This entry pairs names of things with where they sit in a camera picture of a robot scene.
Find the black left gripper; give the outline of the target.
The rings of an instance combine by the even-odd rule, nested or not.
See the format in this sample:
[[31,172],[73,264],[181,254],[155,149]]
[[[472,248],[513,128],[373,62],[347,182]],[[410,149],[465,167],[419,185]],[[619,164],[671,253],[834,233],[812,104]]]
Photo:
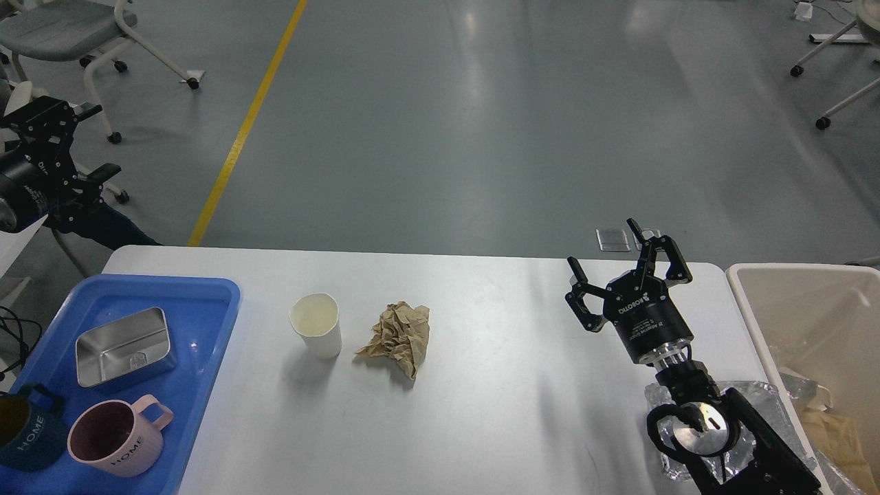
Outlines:
[[41,96],[3,116],[2,129],[17,136],[3,143],[3,153],[22,155],[2,156],[2,232],[19,234],[40,219],[46,228],[63,230],[62,221],[84,219],[107,205],[100,186],[122,167],[111,162],[94,170],[75,166],[69,177],[68,166],[41,162],[69,160],[78,123],[102,111],[101,104]]

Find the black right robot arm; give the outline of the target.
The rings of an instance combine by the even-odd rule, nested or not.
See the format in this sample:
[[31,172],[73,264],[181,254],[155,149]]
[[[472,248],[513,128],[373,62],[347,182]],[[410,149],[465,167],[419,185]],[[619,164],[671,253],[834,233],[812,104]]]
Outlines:
[[654,447],[681,463],[702,494],[818,494],[820,480],[744,395],[720,389],[692,357],[694,334],[670,288],[694,278],[669,235],[647,237],[626,220],[640,245],[634,269],[606,285],[592,285],[581,263],[565,301],[585,330],[613,324],[626,354],[649,366],[670,402],[652,408],[646,430]]

